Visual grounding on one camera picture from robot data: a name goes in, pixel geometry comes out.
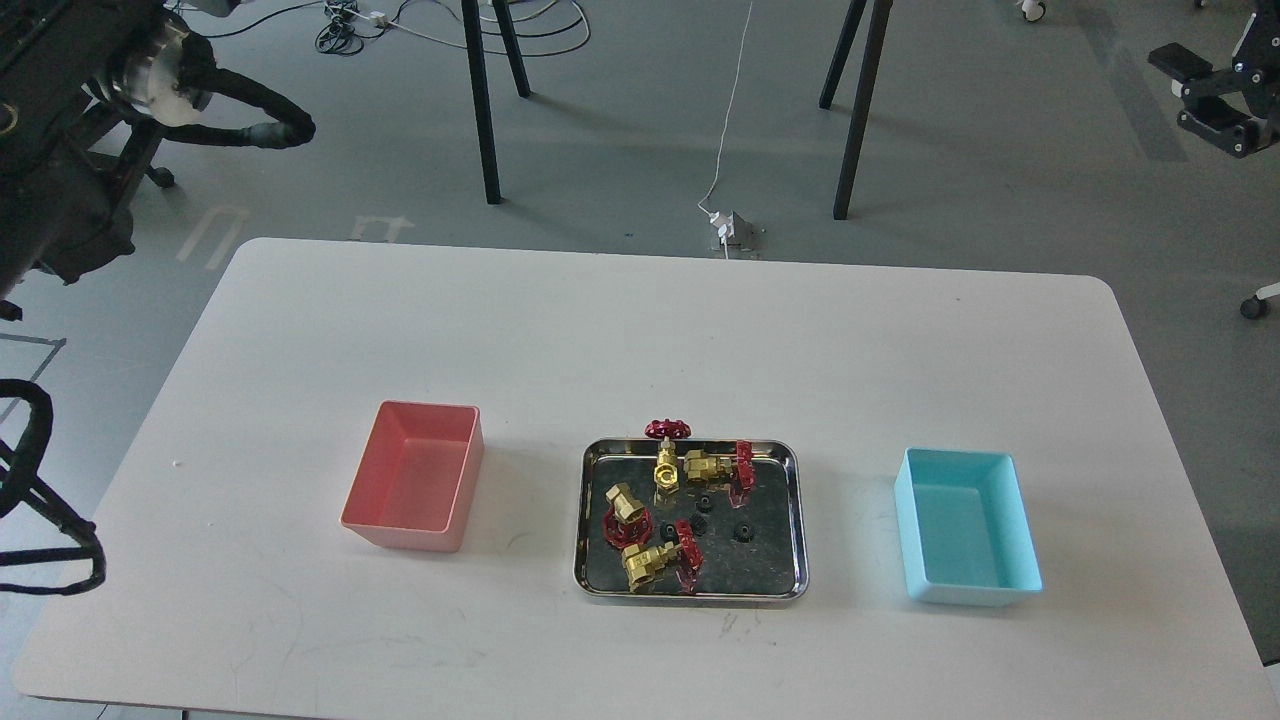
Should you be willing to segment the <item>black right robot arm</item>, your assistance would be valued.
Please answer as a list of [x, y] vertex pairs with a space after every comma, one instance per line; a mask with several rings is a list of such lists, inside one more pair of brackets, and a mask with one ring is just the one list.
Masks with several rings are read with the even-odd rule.
[[1178, 126], [1234, 158], [1277, 145], [1277, 1], [1256, 1], [1226, 67], [1180, 44], [1149, 51], [1147, 61], [1171, 79], [1181, 100]]

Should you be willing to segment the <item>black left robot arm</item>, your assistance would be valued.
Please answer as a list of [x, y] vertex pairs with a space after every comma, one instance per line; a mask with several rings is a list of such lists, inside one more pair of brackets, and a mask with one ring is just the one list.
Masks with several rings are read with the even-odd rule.
[[3, 318], [29, 272], [70, 284], [134, 251], [131, 201], [165, 141], [292, 149], [316, 132], [276, 91], [218, 64], [164, 1], [5, 1]]

